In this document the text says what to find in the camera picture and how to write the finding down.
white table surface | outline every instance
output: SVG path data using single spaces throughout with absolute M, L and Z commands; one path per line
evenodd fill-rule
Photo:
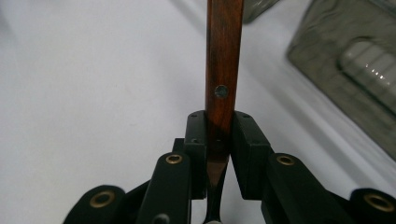
M 327 189 L 396 196 L 395 162 L 285 57 L 308 4 L 244 26 L 236 109 Z M 205 14 L 204 0 L 0 1 L 0 223 L 62 223 L 89 189 L 150 179 L 204 109 Z M 224 223 L 263 223 L 260 204 L 229 166 Z

screw hole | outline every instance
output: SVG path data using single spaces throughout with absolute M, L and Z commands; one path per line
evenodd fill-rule
M 101 208 L 111 204 L 116 195 L 113 190 L 105 190 L 95 194 L 90 200 L 90 206 L 94 208 Z
M 170 155 L 166 157 L 166 162 L 169 164 L 178 164 L 181 163 L 181 161 L 183 161 L 183 158 L 180 155 Z
M 283 165 L 294 165 L 294 159 L 289 156 L 278 156 L 276 160 Z
M 364 201 L 380 211 L 393 212 L 395 210 L 394 204 L 380 195 L 369 193 L 364 195 L 363 198 Z

wooden handle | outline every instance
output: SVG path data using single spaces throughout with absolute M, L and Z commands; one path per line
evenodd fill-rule
M 205 112 L 208 161 L 227 162 L 235 106 L 243 0 L 208 0 Z

